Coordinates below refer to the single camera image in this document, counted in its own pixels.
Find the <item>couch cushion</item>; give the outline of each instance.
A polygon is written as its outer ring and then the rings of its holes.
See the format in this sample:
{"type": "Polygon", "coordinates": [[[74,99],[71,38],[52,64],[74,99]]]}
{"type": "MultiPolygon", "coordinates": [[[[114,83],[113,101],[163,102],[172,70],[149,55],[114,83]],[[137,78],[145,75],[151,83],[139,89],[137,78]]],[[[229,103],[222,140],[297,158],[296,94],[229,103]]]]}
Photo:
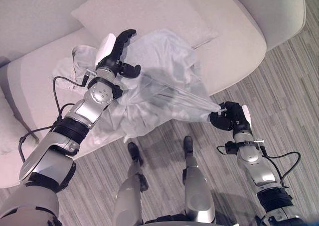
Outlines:
{"type": "Polygon", "coordinates": [[[72,15],[99,41],[109,33],[117,36],[129,28],[137,30],[131,41],[167,28],[196,48],[217,35],[187,0],[88,0],[72,15]]]}
{"type": "MultiPolygon", "coordinates": [[[[4,155],[17,150],[19,139],[27,133],[27,130],[13,116],[13,112],[4,97],[1,87],[0,119],[0,155],[4,155]]],[[[35,139],[32,136],[28,137],[23,146],[34,147],[35,139]]]]}
{"type": "Polygon", "coordinates": [[[208,93],[214,94],[253,72],[266,53],[259,27],[238,0],[189,0],[218,37],[196,49],[208,93]]]}
{"type": "MultiPolygon", "coordinates": [[[[72,57],[72,49],[81,44],[99,46],[88,30],[82,28],[0,68],[0,85],[3,92],[11,97],[9,104],[16,106],[14,114],[21,114],[23,121],[30,129],[49,126],[56,120],[57,108],[52,92],[51,73],[59,60],[72,57]]],[[[60,106],[75,103],[83,98],[76,92],[62,88],[56,88],[56,92],[60,106]]],[[[47,130],[44,130],[37,132],[36,135],[42,139],[46,133],[47,130]]],[[[111,135],[105,144],[121,137],[111,135]]],[[[94,144],[92,134],[89,133],[74,158],[79,158],[99,147],[101,145],[94,144]]],[[[17,158],[14,154],[8,157],[17,158]]],[[[4,159],[0,157],[0,167],[1,162],[4,162],[4,159]]]]}

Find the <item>wire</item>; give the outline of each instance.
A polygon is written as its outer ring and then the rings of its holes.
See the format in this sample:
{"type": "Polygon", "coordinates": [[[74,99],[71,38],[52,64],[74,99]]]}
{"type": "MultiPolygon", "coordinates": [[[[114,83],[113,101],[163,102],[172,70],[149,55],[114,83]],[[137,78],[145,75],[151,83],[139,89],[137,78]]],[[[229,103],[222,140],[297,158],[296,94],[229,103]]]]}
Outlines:
{"type": "Polygon", "coordinates": [[[21,157],[22,162],[25,161],[25,157],[24,157],[24,154],[23,154],[23,152],[22,152],[22,144],[24,143],[24,141],[26,140],[26,138],[27,138],[29,135],[31,135],[32,133],[35,133],[35,132],[41,131],[41,130],[47,130],[47,129],[50,129],[50,128],[52,128],[52,127],[53,127],[53,125],[47,126],[47,127],[43,127],[43,128],[39,128],[39,129],[32,130],[32,131],[29,131],[27,134],[25,134],[23,137],[20,138],[18,150],[19,150],[19,154],[20,154],[20,157],[21,157]]]}
{"type": "Polygon", "coordinates": [[[222,154],[222,155],[226,155],[225,153],[223,153],[219,148],[225,148],[225,146],[218,146],[218,147],[216,147],[216,149],[218,150],[218,152],[220,153],[220,154],[222,154]]]}
{"type": "Polygon", "coordinates": [[[65,105],[63,105],[63,107],[61,107],[61,114],[63,113],[63,110],[67,107],[67,106],[73,106],[74,103],[67,103],[65,105]]]}
{"type": "Polygon", "coordinates": [[[259,223],[259,226],[262,226],[264,225],[264,219],[265,219],[266,215],[264,215],[261,219],[260,219],[260,223],[259,223]]]}
{"type": "Polygon", "coordinates": [[[81,84],[77,84],[76,82],[73,82],[72,80],[68,79],[68,78],[65,78],[65,77],[62,77],[62,76],[56,76],[55,78],[53,78],[53,83],[52,83],[52,87],[53,87],[53,95],[54,95],[54,99],[55,99],[55,103],[56,103],[56,107],[58,108],[58,118],[61,118],[61,115],[62,115],[62,112],[61,112],[61,109],[60,109],[60,105],[59,105],[59,101],[58,101],[58,97],[56,95],[56,90],[55,90],[55,82],[57,79],[64,79],[78,87],[82,87],[81,84]]]}
{"type": "Polygon", "coordinates": [[[284,154],[284,155],[280,155],[280,156],[268,156],[269,158],[272,158],[272,159],[278,159],[278,158],[282,158],[282,157],[285,157],[285,156],[288,156],[288,155],[291,155],[291,154],[297,154],[298,155],[298,158],[297,158],[297,161],[292,165],[292,167],[285,173],[283,174],[281,180],[280,180],[280,184],[283,185],[284,183],[284,179],[287,177],[287,175],[292,172],[292,170],[298,165],[298,163],[300,162],[300,159],[301,159],[301,154],[297,151],[292,151],[292,152],[289,152],[287,154],[284,154]]]}
{"type": "Polygon", "coordinates": [[[275,169],[276,169],[276,171],[277,171],[277,173],[278,173],[279,179],[280,179],[280,181],[281,181],[281,179],[282,179],[283,177],[281,176],[281,173],[280,173],[280,170],[278,169],[278,166],[277,166],[277,165],[275,164],[275,162],[272,161],[268,156],[263,155],[263,157],[266,158],[267,160],[269,160],[269,162],[273,164],[273,166],[275,167],[275,169]]]}
{"type": "Polygon", "coordinates": [[[70,105],[74,105],[73,103],[67,103],[65,105],[63,105],[62,108],[60,108],[60,105],[59,105],[59,101],[58,101],[58,97],[56,95],[56,89],[55,89],[55,82],[57,79],[64,79],[76,86],[79,86],[79,87],[83,87],[83,83],[82,85],[81,84],[77,84],[73,81],[71,81],[70,79],[68,78],[65,78],[65,77],[62,77],[62,76],[56,76],[55,78],[53,78],[53,83],[52,83],[52,88],[53,88],[53,95],[54,95],[54,99],[55,99],[55,103],[56,103],[56,107],[58,109],[58,117],[57,117],[57,120],[53,123],[53,125],[51,126],[47,126],[47,127],[43,127],[43,128],[39,128],[39,129],[36,129],[36,130],[32,130],[32,131],[29,131],[27,134],[25,134],[23,137],[20,138],[19,140],[19,146],[18,146],[18,150],[19,150],[19,154],[20,154],[20,157],[21,157],[21,160],[22,162],[25,162],[25,157],[24,157],[24,154],[23,154],[23,151],[22,151],[22,144],[24,143],[24,141],[26,140],[26,138],[37,132],[37,131],[41,131],[41,130],[47,130],[47,129],[50,129],[50,131],[53,131],[53,129],[55,128],[55,126],[62,120],[62,112],[63,110],[67,107],[67,106],[70,106],[70,105]]]}

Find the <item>gray carpet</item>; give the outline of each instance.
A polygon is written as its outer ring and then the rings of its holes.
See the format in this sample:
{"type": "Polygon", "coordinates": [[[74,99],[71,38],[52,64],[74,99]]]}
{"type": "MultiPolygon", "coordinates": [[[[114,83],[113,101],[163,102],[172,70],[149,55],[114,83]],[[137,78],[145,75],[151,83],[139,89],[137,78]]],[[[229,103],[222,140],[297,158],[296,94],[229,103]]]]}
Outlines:
{"type": "MultiPolygon", "coordinates": [[[[293,202],[304,217],[319,219],[318,0],[307,0],[306,25],[297,36],[269,51],[265,60],[240,83],[212,96],[216,103],[247,104],[256,138],[264,138],[269,155],[288,151],[302,154],[300,164],[286,178],[293,202]]],[[[169,121],[133,139],[145,159],[150,189],[143,193],[143,218],[178,214],[184,208],[181,173],[182,140],[194,139],[199,167],[207,177],[221,224],[256,225],[264,211],[238,168],[235,156],[215,149],[232,140],[231,133],[207,123],[169,121]]],[[[275,160],[286,171],[295,156],[275,160]]],[[[110,225],[115,195],[130,165],[120,139],[76,161],[69,187],[59,193],[60,220],[66,226],[110,225]]],[[[15,189],[0,190],[0,205],[15,189]]]]}

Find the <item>white fabric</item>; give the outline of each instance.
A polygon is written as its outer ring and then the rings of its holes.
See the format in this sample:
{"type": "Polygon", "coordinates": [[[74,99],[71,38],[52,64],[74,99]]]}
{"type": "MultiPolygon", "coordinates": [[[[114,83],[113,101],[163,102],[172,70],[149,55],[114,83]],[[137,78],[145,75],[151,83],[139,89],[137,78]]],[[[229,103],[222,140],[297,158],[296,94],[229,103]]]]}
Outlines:
{"type": "MultiPolygon", "coordinates": [[[[84,46],[81,49],[75,51],[79,56],[73,55],[73,59],[77,59],[74,62],[75,78],[78,79],[87,68],[95,70],[95,55],[92,53],[96,51],[91,47],[85,51],[84,46]]],[[[127,47],[125,55],[124,62],[141,65],[141,74],[135,79],[116,77],[114,83],[125,91],[103,112],[92,129],[95,144],[104,144],[109,135],[115,135],[118,130],[125,133],[124,141],[145,135],[172,118],[208,121],[208,115],[220,109],[209,98],[197,75],[199,64],[195,51],[171,31],[158,30],[142,37],[127,47]]],[[[62,69],[73,72],[71,64],[62,69]]],[[[75,90],[85,93],[83,88],[75,90]]]]}
{"type": "MultiPolygon", "coordinates": [[[[18,184],[18,173],[22,160],[18,152],[20,137],[27,133],[4,98],[0,87],[0,188],[18,184]]],[[[23,144],[23,153],[27,157],[35,148],[35,139],[29,136],[23,144]]]]}
{"type": "Polygon", "coordinates": [[[252,73],[265,57],[266,42],[238,0],[189,0],[218,37],[196,49],[208,93],[220,92],[252,73]]]}
{"type": "MultiPolygon", "coordinates": [[[[27,133],[27,130],[13,116],[13,112],[6,101],[0,87],[0,155],[8,154],[18,149],[20,137],[27,133]]],[[[23,146],[35,146],[35,139],[30,136],[23,146]]]]}
{"type": "Polygon", "coordinates": [[[193,48],[217,36],[187,0],[88,0],[72,15],[99,41],[109,33],[117,36],[129,28],[136,29],[138,37],[167,28],[193,48]]]}
{"type": "Polygon", "coordinates": [[[306,22],[305,0],[239,0],[261,28],[267,50],[296,35],[306,22]]]}
{"type": "Polygon", "coordinates": [[[86,0],[0,0],[0,66],[70,34],[71,11],[86,0]]]}

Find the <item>robot forearm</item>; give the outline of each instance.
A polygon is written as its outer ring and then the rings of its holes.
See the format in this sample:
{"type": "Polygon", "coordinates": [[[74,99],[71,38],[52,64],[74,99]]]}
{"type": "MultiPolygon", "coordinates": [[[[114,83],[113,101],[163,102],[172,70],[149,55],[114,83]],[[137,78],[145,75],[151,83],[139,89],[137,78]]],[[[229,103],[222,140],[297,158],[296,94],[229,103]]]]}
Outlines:
{"type": "Polygon", "coordinates": [[[232,130],[235,142],[225,144],[226,154],[237,156],[237,162],[247,176],[247,180],[266,211],[264,220],[272,225],[292,223],[299,225],[299,209],[293,205],[292,198],[276,180],[272,170],[266,165],[259,142],[253,138],[248,108],[238,103],[221,104],[219,113],[211,113],[211,123],[223,130],[232,130]]]}
{"type": "Polygon", "coordinates": [[[84,98],[72,107],[24,162],[19,175],[20,187],[0,210],[1,225],[61,225],[57,219],[56,193],[67,187],[75,172],[76,164],[69,156],[77,154],[80,143],[103,110],[122,95],[119,86],[113,84],[117,73],[128,78],[140,73],[139,65],[133,67],[119,61],[124,43],[135,33],[129,29],[117,38],[110,34],[102,43],[102,52],[97,54],[96,77],[88,84],[84,98]]]}

